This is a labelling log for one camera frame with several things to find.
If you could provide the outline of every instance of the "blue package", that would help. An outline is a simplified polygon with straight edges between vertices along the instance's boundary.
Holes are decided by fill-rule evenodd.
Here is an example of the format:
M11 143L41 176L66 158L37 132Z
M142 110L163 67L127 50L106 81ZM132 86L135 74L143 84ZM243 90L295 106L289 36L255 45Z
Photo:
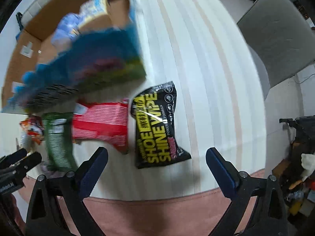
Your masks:
M81 17L74 13L69 13L61 19L51 38L51 44L58 52L69 48L70 43L77 38L78 25L81 21Z

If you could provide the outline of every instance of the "red snack bag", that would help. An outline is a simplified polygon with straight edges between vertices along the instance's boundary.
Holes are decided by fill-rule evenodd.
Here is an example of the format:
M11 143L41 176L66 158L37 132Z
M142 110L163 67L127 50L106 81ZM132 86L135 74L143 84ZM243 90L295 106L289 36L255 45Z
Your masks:
M19 124L23 131L32 137L32 141L36 142L38 145L41 144L44 140L44 127L41 117L30 115L26 120L21 121Z
M78 102L73 113L73 139L100 139L123 154L127 150L128 99L123 102Z

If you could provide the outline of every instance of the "white cloth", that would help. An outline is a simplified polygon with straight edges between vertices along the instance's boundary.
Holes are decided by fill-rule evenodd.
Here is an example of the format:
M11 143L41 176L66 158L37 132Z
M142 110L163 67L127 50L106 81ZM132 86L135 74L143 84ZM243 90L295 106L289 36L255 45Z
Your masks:
M305 169L302 174L302 181L304 182L315 170L315 155L301 154L302 167Z

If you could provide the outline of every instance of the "white table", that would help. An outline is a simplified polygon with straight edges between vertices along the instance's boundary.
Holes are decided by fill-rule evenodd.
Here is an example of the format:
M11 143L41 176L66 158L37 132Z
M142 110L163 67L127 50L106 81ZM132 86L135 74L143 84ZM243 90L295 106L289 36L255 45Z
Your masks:
M130 116L129 155L100 141L74 146L78 164L99 146L109 151L109 162L91 196L146 200L214 189L217 184L205 161L210 147L238 170L253 173L264 168L266 126L259 77L244 38L220 1L136 0L136 11L146 81L86 95L87 101L133 98L150 86L174 81L176 139L192 159L138 170L135 120ZM66 105L54 109L66 110ZM33 169L29 175L36 178L39 172Z

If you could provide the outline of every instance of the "pink rug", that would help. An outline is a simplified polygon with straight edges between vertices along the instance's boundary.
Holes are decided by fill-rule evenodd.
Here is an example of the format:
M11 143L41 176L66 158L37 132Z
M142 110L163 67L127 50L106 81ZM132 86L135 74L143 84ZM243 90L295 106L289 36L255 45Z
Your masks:
M263 177L264 170L254 173ZM35 179L25 178L25 187L19 190L29 202ZM237 229L245 228L253 206L252 197ZM66 222L75 235L79 235L64 200L59 200ZM119 201L86 198L84 204L107 236L207 236L224 214L230 200L220 189L191 196L154 201Z

